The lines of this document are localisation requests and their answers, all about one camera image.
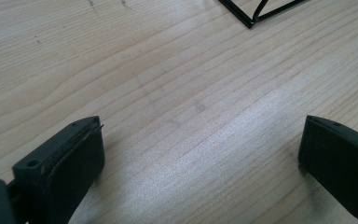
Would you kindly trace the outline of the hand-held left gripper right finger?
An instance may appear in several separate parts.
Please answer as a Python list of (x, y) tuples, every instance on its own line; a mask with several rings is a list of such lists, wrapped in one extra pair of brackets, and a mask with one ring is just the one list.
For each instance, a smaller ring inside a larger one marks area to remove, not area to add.
[(358, 132), (329, 119), (308, 116), (298, 161), (358, 218)]

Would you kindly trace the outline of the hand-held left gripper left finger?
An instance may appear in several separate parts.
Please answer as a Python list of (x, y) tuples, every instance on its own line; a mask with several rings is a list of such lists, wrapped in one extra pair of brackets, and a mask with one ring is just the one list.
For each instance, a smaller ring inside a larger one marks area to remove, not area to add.
[(30, 224), (67, 224), (104, 167), (97, 116), (77, 120), (18, 161), (16, 187)]

